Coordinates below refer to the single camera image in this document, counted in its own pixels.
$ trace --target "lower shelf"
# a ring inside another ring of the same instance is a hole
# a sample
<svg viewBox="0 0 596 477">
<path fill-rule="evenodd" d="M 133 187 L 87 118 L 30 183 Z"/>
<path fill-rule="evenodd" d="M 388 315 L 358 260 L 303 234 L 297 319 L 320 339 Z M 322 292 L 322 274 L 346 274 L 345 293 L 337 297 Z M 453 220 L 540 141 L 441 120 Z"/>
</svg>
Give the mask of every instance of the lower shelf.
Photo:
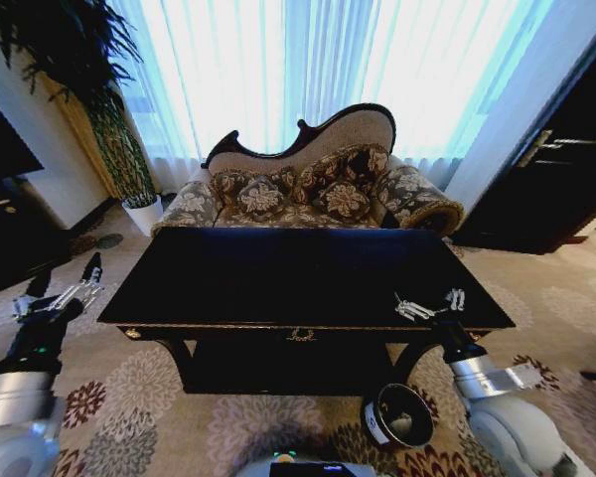
<svg viewBox="0 0 596 477">
<path fill-rule="evenodd" d="M 392 381 L 384 343 L 199 342 L 189 394 L 365 396 Z"/>
</svg>

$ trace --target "sofa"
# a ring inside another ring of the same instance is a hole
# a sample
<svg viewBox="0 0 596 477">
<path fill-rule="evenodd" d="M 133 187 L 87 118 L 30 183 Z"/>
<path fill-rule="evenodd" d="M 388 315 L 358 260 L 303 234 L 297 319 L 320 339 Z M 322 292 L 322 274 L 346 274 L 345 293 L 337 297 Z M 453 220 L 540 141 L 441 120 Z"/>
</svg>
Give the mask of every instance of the sofa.
<svg viewBox="0 0 596 477">
<path fill-rule="evenodd" d="M 462 206 L 391 154 L 395 122 L 356 104 L 319 126 L 298 121 L 294 143 L 260 154 L 233 131 L 211 151 L 152 229 L 170 227 L 403 228 L 451 234 Z"/>
</svg>

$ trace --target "table leg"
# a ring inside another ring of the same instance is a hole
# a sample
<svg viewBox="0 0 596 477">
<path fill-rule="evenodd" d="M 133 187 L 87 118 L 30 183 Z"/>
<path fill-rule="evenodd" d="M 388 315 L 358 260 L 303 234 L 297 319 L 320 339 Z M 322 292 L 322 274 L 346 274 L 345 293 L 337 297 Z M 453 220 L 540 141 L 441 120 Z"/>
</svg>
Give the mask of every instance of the table leg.
<svg viewBox="0 0 596 477">
<path fill-rule="evenodd" d="M 177 370 L 179 371 L 181 385 L 185 391 L 188 385 L 188 376 L 192 370 L 192 355 L 190 354 L 186 342 L 183 340 L 168 339 L 157 340 L 157 343 L 164 346 L 170 353 L 170 356 L 172 356 L 175 365 L 177 365 Z"/>
<path fill-rule="evenodd" d="M 398 381 L 406 384 L 419 359 L 424 356 L 424 353 L 436 346 L 439 346 L 439 344 L 429 342 L 409 343 L 406 345 L 406 348 L 399 354 L 399 358 L 397 358 L 394 366 L 395 376 Z"/>
</svg>

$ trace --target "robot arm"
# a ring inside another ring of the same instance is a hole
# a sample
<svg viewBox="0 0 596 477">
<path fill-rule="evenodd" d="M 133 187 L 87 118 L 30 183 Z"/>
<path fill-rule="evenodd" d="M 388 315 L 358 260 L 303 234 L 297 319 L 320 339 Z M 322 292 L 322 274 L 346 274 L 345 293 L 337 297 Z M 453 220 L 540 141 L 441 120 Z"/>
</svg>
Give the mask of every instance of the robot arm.
<svg viewBox="0 0 596 477">
<path fill-rule="evenodd" d="M 473 402 L 468 422 L 475 437 L 511 476 L 540 475 L 553 469 L 565 452 L 551 419 L 514 396 Z"/>
<path fill-rule="evenodd" d="M 58 359 L 69 323 L 101 289 L 96 253 L 82 280 L 62 295 L 43 298 L 50 275 L 34 279 L 14 300 L 21 324 L 7 356 L 0 361 L 0 476 L 50 475 L 58 454 L 66 404 L 51 388 L 62 364 Z"/>
<path fill-rule="evenodd" d="M 540 376 L 529 365 L 495 367 L 459 322 L 463 290 L 453 289 L 446 297 L 449 306 L 437 311 L 396 298 L 395 311 L 412 321 L 425 320 L 435 331 L 473 434 L 510 477 L 537 477 L 552 471 L 557 477 L 576 475 L 574 464 L 561 465 L 566 462 L 565 445 L 551 419 L 535 405 L 512 396 L 537 384 Z"/>
</svg>

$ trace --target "dark wooden door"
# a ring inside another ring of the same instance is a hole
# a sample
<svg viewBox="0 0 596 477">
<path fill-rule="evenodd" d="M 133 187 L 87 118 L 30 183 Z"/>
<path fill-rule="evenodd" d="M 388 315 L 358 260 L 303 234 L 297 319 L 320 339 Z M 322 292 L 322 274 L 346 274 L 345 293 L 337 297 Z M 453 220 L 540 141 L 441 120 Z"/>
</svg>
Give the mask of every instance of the dark wooden door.
<svg viewBox="0 0 596 477">
<path fill-rule="evenodd" d="M 596 216 L 596 57 L 483 196 L 456 243 L 543 253 Z"/>
</svg>

